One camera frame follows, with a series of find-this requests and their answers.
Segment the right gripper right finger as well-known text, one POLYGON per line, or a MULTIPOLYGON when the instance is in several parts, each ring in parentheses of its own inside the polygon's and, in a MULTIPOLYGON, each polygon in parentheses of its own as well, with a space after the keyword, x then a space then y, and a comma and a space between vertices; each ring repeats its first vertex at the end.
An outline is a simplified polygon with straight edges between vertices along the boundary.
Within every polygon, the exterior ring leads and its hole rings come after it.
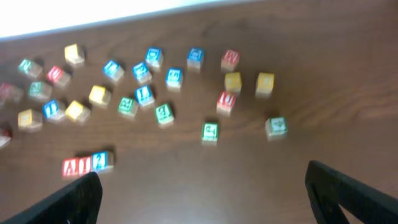
POLYGON ((310 161, 305 186, 317 223, 348 223, 342 209, 363 223, 397 223, 397 199, 331 167, 310 161))

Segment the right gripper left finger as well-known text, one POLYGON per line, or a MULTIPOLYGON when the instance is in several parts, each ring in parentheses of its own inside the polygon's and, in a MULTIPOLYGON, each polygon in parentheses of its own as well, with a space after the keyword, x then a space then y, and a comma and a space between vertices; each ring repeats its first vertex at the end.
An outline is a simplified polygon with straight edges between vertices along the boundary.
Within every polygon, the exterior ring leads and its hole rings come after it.
POLYGON ((14 215, 3 224, 97 222, 103 188, 97 173, 90 172, 52 195, 14 215))

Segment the red letter A block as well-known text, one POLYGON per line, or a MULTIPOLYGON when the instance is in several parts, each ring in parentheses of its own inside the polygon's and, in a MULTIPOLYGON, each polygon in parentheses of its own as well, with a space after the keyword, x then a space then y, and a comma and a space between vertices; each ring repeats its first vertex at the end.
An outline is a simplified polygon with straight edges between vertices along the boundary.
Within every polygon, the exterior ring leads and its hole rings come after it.
POLYGON ((62 164, 62 177, 64 179, 74 179, 78 177, 78 158, 65 159, 62 164))

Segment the red letter I block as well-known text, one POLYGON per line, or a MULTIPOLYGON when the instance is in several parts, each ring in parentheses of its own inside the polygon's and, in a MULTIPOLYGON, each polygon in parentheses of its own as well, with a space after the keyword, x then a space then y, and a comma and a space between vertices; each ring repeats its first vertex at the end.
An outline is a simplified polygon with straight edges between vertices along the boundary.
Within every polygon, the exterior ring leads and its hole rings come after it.
POLYGON ((83 176, 92 171, 92 157, 86 156, 78 159, 78 175, 83 176))

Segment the blue number 2 block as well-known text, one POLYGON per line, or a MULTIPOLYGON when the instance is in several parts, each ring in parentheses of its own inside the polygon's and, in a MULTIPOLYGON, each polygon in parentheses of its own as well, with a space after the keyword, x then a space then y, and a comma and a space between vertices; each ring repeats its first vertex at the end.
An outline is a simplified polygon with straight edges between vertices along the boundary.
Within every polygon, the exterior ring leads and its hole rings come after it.
POLYGON ((114 153, 111 151, 101 151, 92 154, 91 170, 101 173, 108 172, 114 167, 114 153))

